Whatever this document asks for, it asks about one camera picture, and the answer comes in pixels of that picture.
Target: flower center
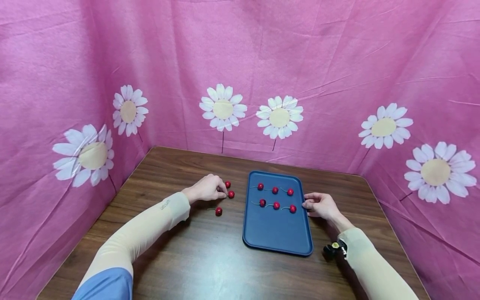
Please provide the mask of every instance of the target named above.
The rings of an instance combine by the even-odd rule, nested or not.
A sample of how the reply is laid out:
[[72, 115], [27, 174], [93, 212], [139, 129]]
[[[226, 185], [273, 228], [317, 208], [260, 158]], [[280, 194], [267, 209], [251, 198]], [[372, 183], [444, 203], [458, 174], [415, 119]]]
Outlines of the flower center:
[[288, 113], [288, 110], [284, 108], [274, 109], [274, 111], [272, 111], [270, 114], [270, 123], [272, 123], [272, 125], [275, 127], [285, 127], [289, 121], [290, 114]]
[[96, 170], [102, 167], [107, 161], [107, 145], [96, 142], [85, 146], [78, 156], [78, 161], [85, 169]]
[[372, 127], [372, 134], [374, 136], [391, 135], [396, 129], [395, 121], [391, 118], [383, 118], [375, 122]]
[[443, 159], [435, 158], [423, 164], [420, 174], [429, 185], [442, 185], [450, 177], [450, 166]]
[[125, 101], [120, 109], [121, 119], [126, 123], [132, 123], [137, 115], [137, 106], [132, 101]]
[[228, 100], [218, 100], [213, 104], [213, 114], [219, 119], [226, 120], [233, 114], [233, 105]]

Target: wooden table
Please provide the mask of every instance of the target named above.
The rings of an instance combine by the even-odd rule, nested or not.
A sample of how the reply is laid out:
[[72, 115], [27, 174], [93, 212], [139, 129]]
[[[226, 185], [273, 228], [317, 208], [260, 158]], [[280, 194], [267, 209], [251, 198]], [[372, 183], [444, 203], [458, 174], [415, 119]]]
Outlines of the wooden table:
[[133, 264], [133, 298], [142, 299], [366, 299], [343, 259], [327, 262], [325, 223], [310, 219], [314, 252], [308, 258], [247, 248], [242, 241], [248, 174], [252, 170], [300, 178], [304, 192], [325, 192], [363, 229], [380, 254], [420, 299], [423, 286], [367, 182], [354, 175], [296, 168], [184, 150], [153, 148], [70, 254], [39, 299], [70, 299], [98, 248], [123, 224], [208, 173], [232, 183], [234, 199], [196, 202], [181, 222]]

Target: white daisy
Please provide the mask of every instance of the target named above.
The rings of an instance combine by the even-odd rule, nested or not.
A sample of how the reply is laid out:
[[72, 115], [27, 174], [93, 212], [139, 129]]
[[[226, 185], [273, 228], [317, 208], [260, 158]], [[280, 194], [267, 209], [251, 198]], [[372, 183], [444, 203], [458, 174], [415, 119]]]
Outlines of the white daisy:
[[145, 120], [145, 114], [148, 113], [148, 109], [142, 107], [148, 102], [147, 98], [142, 97], [142, 91], [136, 89], [133, 91], [131, 85], [124, 85], [120, 88], [121, 95], [115, 93], [115, 99], [113, 99], [113, 106], [115, 110], [113, 112], [113, 127], [119, 128], [119, 135], [124, 131], [127, 136], [130, 134], [137, 134], [137, 127], [142, 125]]
[[55, 176], [58, 180], [73, 178], [73, 186], [79, 187], [89, 178], [92, 186], [108, 177], [108, 170], [113, 168], [112, 131], [103, 125], [99, 133], [95, 127], [85, 125], [82, 132], [69, 129], [64, 133], [68, 143], [53, 145], [53, 151], [64, 157], [53, 163], [60, 170]]
[[293, 131], [299, 128], [295, 122], [303, 120], [301, 113], [303, 107], [297, 106], [298, 100], [285, 96], [282, 98], [276, 96], [275, 99], [268, 99], [268, 106], [261, 105], [257, 111], [257, 117], [261, 120], [257, 123], [258, 127], [265, 127], [264, 135], [270, 135], [271, 139], [284, 139], [292, 135]]
[[410, 138], [410, 132], [405, 128], [413, 124], [412, 119], [402, 118], [407, 112], [406, 108], [397, 108], [396, 103], [390, 104], [386, 109], [380, 106], [377, 115], [371, 115], [361, 124], [364, 131], [359, 133], [363, 137], [361, 145], [381, 149], [383, 145], [388, 149], [393, 147], [393, 141], [403, 144]]
[[232, 125], [238, 126], [239, 119], [245, 117], [247, 106], [239, 104], [243, 96], [233, 95], [233, 88], [223, 84], [217, 84], [216, 90], [209, 87], [207, 93], [210, 97], [202, 97], [199, 106], [205, 111], [202, 115], [204, 119], [211, 120], [210, 127], [218, 131], [226, 129], [232, 131]]
[[477, 184], [477, 179], [467, 174], [475, 168], [475, 162], [465, 150], [455, 152], [456, 146], [447, 146], [445, 142], [439, 142], [435, 151], [427, 144], [413, 149], [415, 160], [407, 160], [407, 167], [413, 171], [405, 173], [405, 179], [410, 181], [408, 188], [418, 190], [419, 198], [431, 203], [438, 199], [448, 204], [448, 191], [458, 197], [467, 197], [466, 187]]

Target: left hand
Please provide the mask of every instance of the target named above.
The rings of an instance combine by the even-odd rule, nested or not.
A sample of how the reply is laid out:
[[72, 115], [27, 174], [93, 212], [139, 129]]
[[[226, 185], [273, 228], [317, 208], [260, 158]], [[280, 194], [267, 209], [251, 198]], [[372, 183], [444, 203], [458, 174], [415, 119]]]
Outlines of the left hand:
[[182, 193], [187, 196], [188, 202], [192, 204], [197, 200], [225, 199], [228, 191], [225, 183], [219, 176], [208, 174], [193, 186], [184, 189]]

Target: beige arm sleeve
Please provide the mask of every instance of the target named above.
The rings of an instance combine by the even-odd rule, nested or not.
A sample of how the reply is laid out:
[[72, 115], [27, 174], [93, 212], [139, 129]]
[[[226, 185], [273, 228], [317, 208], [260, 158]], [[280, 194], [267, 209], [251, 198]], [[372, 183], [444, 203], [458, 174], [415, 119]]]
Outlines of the beige arm sleeve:
[[359, 228], [340, 233], [347, 244], [348, 264], [353, 269], [370, 300], [417, 300], [403, 278], [378, 253], [372, 242]]
[[79, 286], [93, 275], [114, 267], [126, 269], [133, 277], [132, 263], [150, 248], [162, 233], [186, 220], [189, 213], [190, 203], [181, 192], [141, 212], [98, 249]]

